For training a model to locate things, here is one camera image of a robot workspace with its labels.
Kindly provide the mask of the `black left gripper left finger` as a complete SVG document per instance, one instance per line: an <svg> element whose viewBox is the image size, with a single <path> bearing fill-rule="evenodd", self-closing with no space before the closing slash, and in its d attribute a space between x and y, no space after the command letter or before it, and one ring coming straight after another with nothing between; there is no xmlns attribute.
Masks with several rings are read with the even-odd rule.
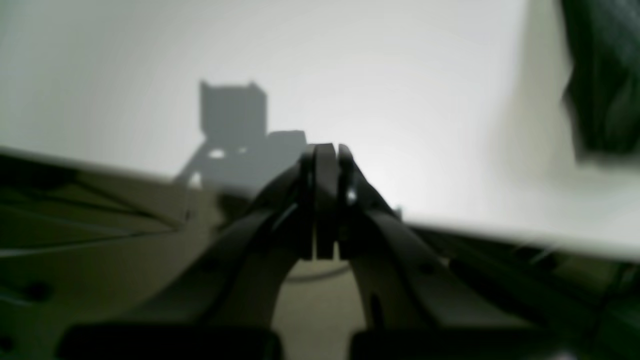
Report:
<svg viewBox="0 0 640 360"><path fill-rule="evenodd" d="M119 322L66 331L62 360L283 360L272 330L281 286L314 248L329 146L301 157L256 196L247 211L157 296Z"/></svg>

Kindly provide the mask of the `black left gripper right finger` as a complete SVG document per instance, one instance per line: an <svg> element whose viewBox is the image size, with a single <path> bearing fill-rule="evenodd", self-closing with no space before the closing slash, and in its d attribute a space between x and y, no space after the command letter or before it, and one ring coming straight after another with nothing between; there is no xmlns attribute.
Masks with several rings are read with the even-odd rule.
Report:
<svg viewBox="0 0 640 360"><path fill-rule="evenodd" d="M350 149L329 149L327 254L352 269L366 330L351 360L569 360L570 345L457 279L366 181Z"/></svg>

